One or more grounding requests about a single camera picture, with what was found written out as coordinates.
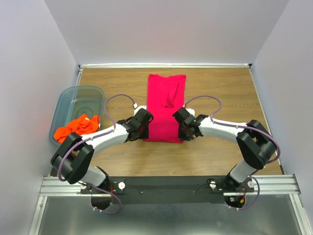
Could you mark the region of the pink t-shirt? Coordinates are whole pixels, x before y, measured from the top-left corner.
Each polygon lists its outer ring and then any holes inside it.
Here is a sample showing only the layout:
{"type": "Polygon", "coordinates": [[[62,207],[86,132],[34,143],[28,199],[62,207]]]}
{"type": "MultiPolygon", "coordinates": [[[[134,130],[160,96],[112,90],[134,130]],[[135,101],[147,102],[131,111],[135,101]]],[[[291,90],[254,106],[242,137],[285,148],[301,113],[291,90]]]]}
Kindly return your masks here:
{"type": "Polygon", "coordinates": [[[182,143],[179,124],[173,114],[184,104],[186,75],[161,76],[150,74],[147,88],[147,110],[154,119],[149,124],[145,141],[182,143]]]}

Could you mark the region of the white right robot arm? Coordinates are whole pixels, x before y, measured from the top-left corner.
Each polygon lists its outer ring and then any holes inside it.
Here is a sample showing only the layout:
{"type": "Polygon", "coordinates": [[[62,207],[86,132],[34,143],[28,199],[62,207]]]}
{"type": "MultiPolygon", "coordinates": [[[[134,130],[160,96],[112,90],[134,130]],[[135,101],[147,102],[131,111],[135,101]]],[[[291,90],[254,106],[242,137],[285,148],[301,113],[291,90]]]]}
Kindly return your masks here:
{"type": "Polygon", "coordinates": [[[208,115],[195,117],[185,107],[178,109],[173,118],[179,125],[179,139],[182,141],[191,141],[197,137],[217,137],[238,145],[243,159],[220,182],[213,182],[224,191],[235,192],[240,189],[249,176],[270,162],[274,153],[280,153],[278,143],[254,119],[248,123],[236,123],[208,115]]]}

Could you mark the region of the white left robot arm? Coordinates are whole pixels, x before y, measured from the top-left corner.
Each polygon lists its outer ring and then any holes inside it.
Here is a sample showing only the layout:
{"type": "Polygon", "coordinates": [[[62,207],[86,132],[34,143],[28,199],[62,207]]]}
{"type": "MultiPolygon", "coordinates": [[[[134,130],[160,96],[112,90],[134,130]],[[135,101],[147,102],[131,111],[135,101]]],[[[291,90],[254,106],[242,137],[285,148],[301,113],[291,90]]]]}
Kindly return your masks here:
{"type": "Polygon", "coordinates": [[[110,187],[109,176],[100,167],[90,166],[94,154],[117,144],[148,138],[153,119],[144,106],[139,106],[132,117],[119,120],[110,128],[82,136],[71,133],[51,158],[51,165],[63,181],[84,182],[97,193],[104,193],[110,187]]]}

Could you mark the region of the orange t-shirt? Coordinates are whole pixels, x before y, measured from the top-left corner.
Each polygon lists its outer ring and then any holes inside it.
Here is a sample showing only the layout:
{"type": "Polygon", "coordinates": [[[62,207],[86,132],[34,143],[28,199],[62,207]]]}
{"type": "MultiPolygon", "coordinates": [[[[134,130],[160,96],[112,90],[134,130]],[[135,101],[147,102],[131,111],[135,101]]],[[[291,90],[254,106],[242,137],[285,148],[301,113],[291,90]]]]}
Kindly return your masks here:
{"type": "Polygon", "coordinates": [[[100,126],[100,116],[94,115],[88,117],[82,114],[79,118],[72,120],[64,127],[59,127],[53,135],[53,138],[58,143],[63,143],[67,136],[71,133],[76,133],[79,136],[95,133],[100,126]]]}

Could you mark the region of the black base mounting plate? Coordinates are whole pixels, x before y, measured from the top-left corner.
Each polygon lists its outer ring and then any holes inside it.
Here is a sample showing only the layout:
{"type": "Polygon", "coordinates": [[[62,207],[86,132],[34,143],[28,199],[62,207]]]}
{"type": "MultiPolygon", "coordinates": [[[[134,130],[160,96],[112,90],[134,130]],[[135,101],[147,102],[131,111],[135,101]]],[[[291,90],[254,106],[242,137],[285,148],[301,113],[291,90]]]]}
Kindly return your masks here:
{"type": "Polygon", "coordinates": [[[182,204],[240,201],[246,193],[254,192],[254,184],[248,177],[234,192],[224,191],[213,184],[225,176],[159,176],[159,177],[109,177],[109,190],[92,188],[81,192],[91,194],[93,204],[182,204]]]}

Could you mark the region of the clear plastic bin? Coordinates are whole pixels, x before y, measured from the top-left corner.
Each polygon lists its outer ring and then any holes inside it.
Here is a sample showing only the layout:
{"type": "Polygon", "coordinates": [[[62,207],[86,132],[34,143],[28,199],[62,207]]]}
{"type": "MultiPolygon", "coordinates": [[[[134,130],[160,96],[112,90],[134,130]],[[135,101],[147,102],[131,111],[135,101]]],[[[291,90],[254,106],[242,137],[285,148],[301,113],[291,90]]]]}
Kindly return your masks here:
{"type": "Polygon", "coordinates": [[[102,118],[104,108],[104,92],[96,86],[74,86],[65,89],[59,100],[52,119],[49,139],[55,146],[57,142],[53,135],[60,127],[68,125],[74,119],[86,114],[89,118],[97,115],[102,118]]]}

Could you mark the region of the aluminium front frame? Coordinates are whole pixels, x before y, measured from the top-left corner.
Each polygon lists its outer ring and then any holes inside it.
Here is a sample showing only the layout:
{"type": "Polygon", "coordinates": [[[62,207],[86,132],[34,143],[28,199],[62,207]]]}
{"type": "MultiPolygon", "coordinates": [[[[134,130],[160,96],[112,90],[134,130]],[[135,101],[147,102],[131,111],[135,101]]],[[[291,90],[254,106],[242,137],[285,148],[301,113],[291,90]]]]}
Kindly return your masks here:
{"type": "Polygon", "coordinates": [[[115,177],[118,199],[42,180],[32,235],[310,235],[294,175],[256,175],[215,193],[207,176],[115,177]]]}

